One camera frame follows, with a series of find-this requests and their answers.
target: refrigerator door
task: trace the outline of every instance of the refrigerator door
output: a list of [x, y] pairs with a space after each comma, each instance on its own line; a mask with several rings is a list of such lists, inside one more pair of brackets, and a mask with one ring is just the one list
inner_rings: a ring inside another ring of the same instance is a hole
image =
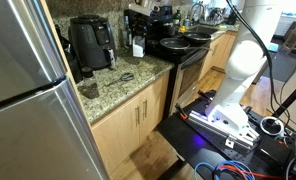
[[66, 73], [46, 12], [38, 0], [0, 0], [0, 101]]
[[69, 80], [0, 108], [0, 180], [108, 179]]

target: frying pan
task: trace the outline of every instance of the frying pan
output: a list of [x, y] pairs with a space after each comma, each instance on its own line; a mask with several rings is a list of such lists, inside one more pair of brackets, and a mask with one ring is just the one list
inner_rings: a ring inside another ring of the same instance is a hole
[[184, 32], [184, 38], [188, 42], [205, 44], [211, 40], [211, 35], [202, 32]]
[[176, 54], [184, 54], [188, 49], [207, 49], [206, 47], [190, 47], [190, 44], [182, 39], [164, 38], [160, 40], [160, 45], [167, 51]]

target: stove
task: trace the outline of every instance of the stove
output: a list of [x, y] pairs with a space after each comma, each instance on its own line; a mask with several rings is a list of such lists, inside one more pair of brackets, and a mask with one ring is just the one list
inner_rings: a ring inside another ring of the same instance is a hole
[[[167, 118], [176, 111], [175, 104], [186, 106], [196, 93], [199, 76], [201, 73], [203, 60], [208, 50], [187, 49], [184, 54], [174, 54], [167, 52], [159, 45], [158, 40], [149, 40], [146, 43], [146, 54], [169, 61], [175, 65], [170, 71], [166, 103], [163, 118]], [[207, 47], [210, 42], [202, 45], [191, 44], [190, 47]]]

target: cabinet door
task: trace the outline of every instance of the cabinet door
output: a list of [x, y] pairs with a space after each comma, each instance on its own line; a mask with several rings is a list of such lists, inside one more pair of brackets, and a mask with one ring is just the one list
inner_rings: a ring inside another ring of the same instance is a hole
[[227, 43], [229, 40], [229, 34], [223, 34], [222, 36], [220, 36], [216, 41], [217, 44], [214, 47], [214, 52], [213, 52], [213, 56], [212, 56], [212, 61], [213, 61], [213, 66], [215, 67], [219, 67], [220, 66], [220, 62], [222, 59], [222, 56], [225, 52]]
[[140, 142], [143, 142], [146, 139], [147, 135], [162, 119], [168, 78], [169, 73], [164, 74], [140, 93], [142, 103], [142, 118], [140, 118]]
[[202, 69], [201, 69], [201, 73], [199, 76], [199, 80], [209, 71], [209, 69], [214, 65], [214, 57], [216, 55], [217, 52], [217, 48], [219, 45], [219, 40], [221, 37], [219, 37], [218, 39], [216, 39], [215, 41], [211, 42], [210, 44], [210, 49], [212, 49], [212, 51], [209, 51], [206, 58], [203, 61], [203, 65], [202, 65]]
[[228, 61], [230, 52], [232, 50], [232, 46], [233, 46], [233, 44], [235, 42], [236, 36], [237, 36], [237, 32], [229, 33], [229, 40], [228, 40], [228, 43], [226, 45], [226, 49], [225, 49], [225, 51], [224, 51], [224, 53], [223, 53], [223, 55], [221, 57], [219, 65], [218, 65], [218, 67], [221, 68], [221, 69], [225, 69], [225, 66], [226, 66], [226, 63]]
[[92, 127], [92, 133], [108, 174], [139, 145], [139, 95]]

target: scissors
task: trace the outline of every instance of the scissors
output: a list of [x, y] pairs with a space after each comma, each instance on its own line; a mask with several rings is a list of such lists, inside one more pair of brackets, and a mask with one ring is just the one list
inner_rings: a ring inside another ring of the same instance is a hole
[[107, 84], [106, 86], [111, 86], [111, 85], [113, 85], [117, 82], [120, 82], [120, 81], [130, 81], [133, 79], [135, 79], [134, 74], [127, 72], [127, 73], [123, 74], [119, 79]]

